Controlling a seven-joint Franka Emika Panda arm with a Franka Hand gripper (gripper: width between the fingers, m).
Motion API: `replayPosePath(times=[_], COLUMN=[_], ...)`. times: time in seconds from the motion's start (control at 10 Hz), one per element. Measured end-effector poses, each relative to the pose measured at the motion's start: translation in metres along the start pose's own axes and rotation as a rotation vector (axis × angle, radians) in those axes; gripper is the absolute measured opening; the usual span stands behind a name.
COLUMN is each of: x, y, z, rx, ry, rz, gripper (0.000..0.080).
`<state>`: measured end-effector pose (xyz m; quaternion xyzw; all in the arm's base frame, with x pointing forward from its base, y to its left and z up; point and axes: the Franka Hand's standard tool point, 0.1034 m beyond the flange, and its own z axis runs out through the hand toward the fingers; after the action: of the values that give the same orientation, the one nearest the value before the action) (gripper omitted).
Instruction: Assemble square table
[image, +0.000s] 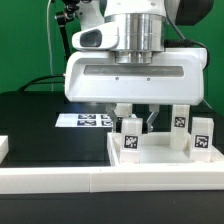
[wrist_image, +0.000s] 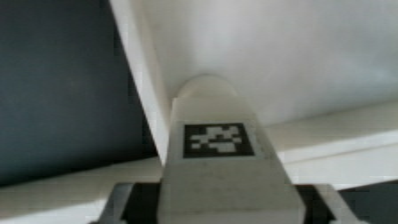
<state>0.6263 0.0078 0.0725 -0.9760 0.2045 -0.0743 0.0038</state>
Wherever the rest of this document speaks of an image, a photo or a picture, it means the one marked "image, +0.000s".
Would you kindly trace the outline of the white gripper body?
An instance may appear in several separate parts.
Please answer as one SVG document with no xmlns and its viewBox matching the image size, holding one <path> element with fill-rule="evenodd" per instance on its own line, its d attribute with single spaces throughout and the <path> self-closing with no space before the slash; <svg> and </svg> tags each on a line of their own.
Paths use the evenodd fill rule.
<svg viewBox="0 0 224 224">
<path fill-rule="evenodd" d="M 65 73 L 72 102 L 197 105 L 204 98 L 203 48 L 168 48 L 150 64 L 118 64 L 110 51 L 76 52 Z"/>
</svg>

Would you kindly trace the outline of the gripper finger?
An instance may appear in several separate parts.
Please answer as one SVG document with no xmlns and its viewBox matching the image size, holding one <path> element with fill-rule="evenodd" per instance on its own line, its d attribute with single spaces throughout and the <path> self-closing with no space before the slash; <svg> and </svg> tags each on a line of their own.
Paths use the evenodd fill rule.
<svg viewBox="0 0 224 224">
<path fill-rule="evenodd" d="M 149 116 L 147 120 L 143 123 L 143 130 L 144 134 L 151 133 L 153 131 L 153 122 L 157 118 L 160 111 L 160 106 L 158 104 L 151 104 L 149 106 Z"/>
<path fill-rule="evenodd" d="M 108 103 L 105 109 L 110 119 L 112 120 L 112 131 L 116 133 L 120 133 L 121 126 L 122 126 L 122 119 L 116 115 L 115 113 L 116 107 L 117 107 L 116 103 Z"/>
</svg>

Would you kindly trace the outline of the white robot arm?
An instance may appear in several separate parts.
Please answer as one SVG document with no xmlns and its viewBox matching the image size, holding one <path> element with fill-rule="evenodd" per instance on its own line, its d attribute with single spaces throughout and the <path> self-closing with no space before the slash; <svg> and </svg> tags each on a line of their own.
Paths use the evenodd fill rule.
<svg viewBox="0 0 224 224">
<path fill-rule="evenodd" d="M 204 98 L 207 47 L 180 35 L 165 38 L 170 25 L 194 26 L 214 0 L 62 0 L 59 24 L 77 17 L 72 36 L 76 52 L 67 53 L 64 90 L 71 102 L 107 105 L 113 129 L 124 127 L 115 113 L 120 103 L 147 104 L 151 114 L 142 131 L 152 130 L 161 105 L 197 105 Z"/>
</svg>

